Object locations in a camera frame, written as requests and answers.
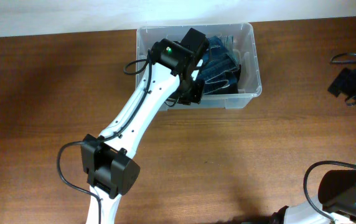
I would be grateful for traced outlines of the dark blue jeans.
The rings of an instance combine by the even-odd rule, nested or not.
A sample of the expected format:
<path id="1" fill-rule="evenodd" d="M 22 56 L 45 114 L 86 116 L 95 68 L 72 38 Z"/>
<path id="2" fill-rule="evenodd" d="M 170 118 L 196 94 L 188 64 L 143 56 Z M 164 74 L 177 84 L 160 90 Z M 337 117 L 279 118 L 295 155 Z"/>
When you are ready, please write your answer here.
<path id="1" fill-rule="evenodd" d="M 203 95 L 237 94 L 233 72 L 236 70 L 234 61 L 229 57 L 228 50 L 223 46 L 221 37 L 208 39 L 210 47 L 203 56 L 203 69 L 197 76 L 205 82 Z"/>

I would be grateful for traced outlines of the light blue jeans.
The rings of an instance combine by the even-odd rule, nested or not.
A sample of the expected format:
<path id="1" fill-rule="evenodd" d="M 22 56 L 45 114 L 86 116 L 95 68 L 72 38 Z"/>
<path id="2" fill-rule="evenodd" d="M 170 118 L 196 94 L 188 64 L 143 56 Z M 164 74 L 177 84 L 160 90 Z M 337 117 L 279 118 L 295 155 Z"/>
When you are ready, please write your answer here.
<path id="1" fill-rule="evenodd" d="M 234 61 L 236 66 L 240 65 L 240 56 L 235 53 L 234 37 L 232 35 L 221 36 L 223 46 L 228 50 L 229 57 Z"/>

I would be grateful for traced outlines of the dark green-black garment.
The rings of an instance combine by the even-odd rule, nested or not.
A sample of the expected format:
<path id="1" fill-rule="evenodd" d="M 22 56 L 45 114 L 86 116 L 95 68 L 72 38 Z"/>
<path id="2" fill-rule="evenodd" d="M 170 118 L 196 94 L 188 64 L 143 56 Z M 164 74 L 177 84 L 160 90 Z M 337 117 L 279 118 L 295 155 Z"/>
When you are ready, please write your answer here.
<path id="1" fill-rule="evenodd" d="M 236 82 L 235 82 L 236 89 L 239 90 L 239 81 L 241 77 L 241 65 L 238 65 L 236 67 L 236 70 L 233 72 L 233 74 L 236 78 Z"/>

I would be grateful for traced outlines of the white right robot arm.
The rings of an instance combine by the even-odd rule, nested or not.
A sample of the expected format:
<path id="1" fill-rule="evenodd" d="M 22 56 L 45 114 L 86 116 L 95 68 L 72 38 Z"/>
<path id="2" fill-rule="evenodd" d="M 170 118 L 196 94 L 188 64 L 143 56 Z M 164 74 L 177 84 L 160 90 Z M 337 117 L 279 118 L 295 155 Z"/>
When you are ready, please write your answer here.
<path id="1" fill-rule="evenodd" d="M 346 96 L 347 106 L 356 106 L 356 60 L 343 60 L 343 54 L 335 55 L 331 64 L 345 68 L 330 84 L 328 91 L 334 96 Z M 309 174 L 323 165 L 338 166 L 328 171 L 322 178 L 316 198 L 310 198 L 307 189 Z M 312 164 L 304 174 L 303 191 L 306 202 L 295 206 L 285 206 L 269 217 L 268 223 L 356 223 L 356 163 L 339 161 L 319 161 Z"/>

